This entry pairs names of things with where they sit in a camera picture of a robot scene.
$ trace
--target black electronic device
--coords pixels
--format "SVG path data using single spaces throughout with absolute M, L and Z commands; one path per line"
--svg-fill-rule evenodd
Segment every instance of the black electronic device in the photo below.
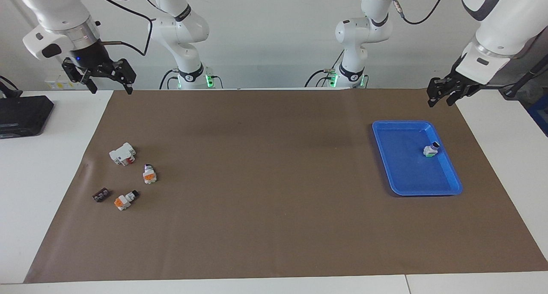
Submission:
M 0 99 L 0 139 L 40 134 L 51 109 L 45 96 Z

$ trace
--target blue container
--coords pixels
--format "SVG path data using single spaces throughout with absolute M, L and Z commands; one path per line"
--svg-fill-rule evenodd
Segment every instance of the blue container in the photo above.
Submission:
M 427 121 L 376 121 L 373 132 L 390 187 L 401 196 L 440 196 L 462 193 L 436 128 Z M 440 143 L 438 154 L 423 155 L 425 146 Z
M 548 136 L 548 95 L 544 95 L 544 97 L 539 99 L 527 112 Z

